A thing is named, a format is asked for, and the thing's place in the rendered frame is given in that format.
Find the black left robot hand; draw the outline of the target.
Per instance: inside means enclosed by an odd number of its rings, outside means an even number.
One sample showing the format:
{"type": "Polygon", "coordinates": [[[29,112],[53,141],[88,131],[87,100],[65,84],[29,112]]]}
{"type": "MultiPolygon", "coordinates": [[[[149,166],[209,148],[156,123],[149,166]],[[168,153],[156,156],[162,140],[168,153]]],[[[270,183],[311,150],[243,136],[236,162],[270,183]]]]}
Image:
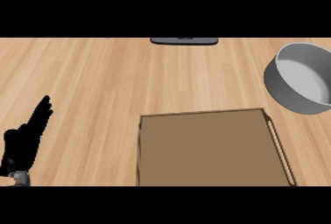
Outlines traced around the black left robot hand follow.
{"type": "Polygon", "coordinates": [[[0,164],[0,176],[7,177],[13,172],[25,172],[31,169],[51,114],[50,97],[45,95],[35,106],[28,122],[17,129],[8,129],[4,132],[4,155],[0,164]]]}

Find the brown wooden tray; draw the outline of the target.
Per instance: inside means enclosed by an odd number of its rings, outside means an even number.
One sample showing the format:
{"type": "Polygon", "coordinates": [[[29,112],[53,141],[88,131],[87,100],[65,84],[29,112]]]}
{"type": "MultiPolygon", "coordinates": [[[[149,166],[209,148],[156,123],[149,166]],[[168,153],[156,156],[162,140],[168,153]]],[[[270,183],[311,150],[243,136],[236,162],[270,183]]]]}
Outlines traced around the brown wooden tray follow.
{"type": "Polygon", "coordinates": [[[260,108],[138,120],[138,186],[294,186],[270,116],[260,108]]]}

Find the grey metal pot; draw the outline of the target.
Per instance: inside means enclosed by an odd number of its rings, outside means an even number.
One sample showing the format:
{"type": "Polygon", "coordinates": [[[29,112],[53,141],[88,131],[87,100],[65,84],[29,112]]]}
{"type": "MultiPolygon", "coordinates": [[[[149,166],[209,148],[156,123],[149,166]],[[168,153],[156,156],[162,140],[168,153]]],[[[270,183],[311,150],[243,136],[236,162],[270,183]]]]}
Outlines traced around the grey metal pot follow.
{"type": "Polygon", "coordinates": [[[263,84],[292,112],[314,115],[331,110],[331,51],[310,43],[285,45],[264,68],[263,84]]]}

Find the dark grey flat appliance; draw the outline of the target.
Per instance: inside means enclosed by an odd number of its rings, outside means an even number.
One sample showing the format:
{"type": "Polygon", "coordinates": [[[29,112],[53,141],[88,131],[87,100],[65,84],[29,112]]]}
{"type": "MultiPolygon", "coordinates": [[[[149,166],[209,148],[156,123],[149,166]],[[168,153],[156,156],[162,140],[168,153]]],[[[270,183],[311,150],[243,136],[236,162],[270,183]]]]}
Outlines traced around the dark grey flat appliance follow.
{"type": "Polygon", "coordinates": [[[152,44],[172,46],[211,46],[218,42],[217,38],[150,38],[152,44]]]}

